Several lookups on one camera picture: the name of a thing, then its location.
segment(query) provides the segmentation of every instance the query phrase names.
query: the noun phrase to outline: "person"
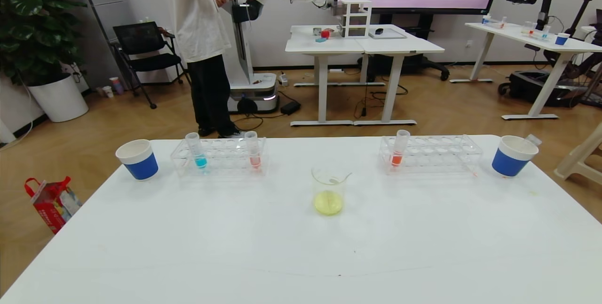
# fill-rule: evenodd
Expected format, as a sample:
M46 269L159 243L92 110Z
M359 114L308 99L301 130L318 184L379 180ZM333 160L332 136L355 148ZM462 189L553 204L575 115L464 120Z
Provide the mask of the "person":
M167 0L180 53L187 63L198 134L243 137L230 120L230 83L223 53L230 41L218 8L227 0Z

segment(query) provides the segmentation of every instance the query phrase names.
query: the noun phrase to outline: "blue cup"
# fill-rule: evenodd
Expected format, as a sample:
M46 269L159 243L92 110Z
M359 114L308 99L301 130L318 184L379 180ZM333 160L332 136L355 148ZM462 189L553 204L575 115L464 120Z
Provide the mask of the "blue cup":
M501 175L514 177L538 153L539 148L524 138L503 136L491 166Z
M556 36L556 44L557 45L565 45L566 41L568 40L569 37L570 37L570 34L568 34L568 33L559 33L558 36Z
M137 180L149 179L159 171L151 142L146 139L136 139L121 145L115 151L115 156Z

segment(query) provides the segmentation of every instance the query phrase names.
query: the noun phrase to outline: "yellow liquid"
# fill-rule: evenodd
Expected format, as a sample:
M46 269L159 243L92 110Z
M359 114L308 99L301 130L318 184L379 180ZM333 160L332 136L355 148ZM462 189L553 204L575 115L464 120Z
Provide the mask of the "yellow liquid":
M314 206L320 214L333 216L342 210L342 197L332 191L323 191L314 198Z

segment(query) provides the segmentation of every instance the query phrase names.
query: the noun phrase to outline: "blue liquid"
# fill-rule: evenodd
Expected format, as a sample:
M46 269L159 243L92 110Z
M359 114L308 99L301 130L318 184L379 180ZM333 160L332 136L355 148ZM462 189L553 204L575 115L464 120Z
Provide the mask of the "blue liquid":
M207 166L207 158L205 158L204 154L194 157L194 162L196 163L196 166L200 168Z

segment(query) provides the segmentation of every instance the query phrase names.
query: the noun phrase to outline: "black chair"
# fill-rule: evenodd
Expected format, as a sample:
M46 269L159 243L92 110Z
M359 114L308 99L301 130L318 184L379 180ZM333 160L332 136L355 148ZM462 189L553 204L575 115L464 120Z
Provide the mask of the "black chair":
M132 25L121 25L113 27L115 31L115 35L117 36L120 44L120 48L118 49L119 53L123 57L123 60L129 66L129 69L133 73L133 77L136 79L138 85L134 87L131 77L129 79L129 85L134 93L134 96L138 96L138 92L136 89L140 88L146 99L150 104L151 109L156 109L157 105L151 102L146 90L140 83L140 79L136 72L146 72L146 71L154 71L161 70L165 68L169 68L171 66L176 66L176 74L178 75L178 83L182 84L183 81L180 77L180 72L178 70L178 66L182 68L182 73L185 74L186 70L182 66L182 59L176 55L176 51L174 49L174 38L175 36L170 34L169 32L161 32L161 30L157 27L155 22L148 23L138 23ZM166 42L163 39L163 35L169 38L170 43ZM141 53L148 53L153 51L158 51L162 48L167 47L172 51L172 53L163 53L157 56L142 58L142 59L130 59L131 55L139 55Z

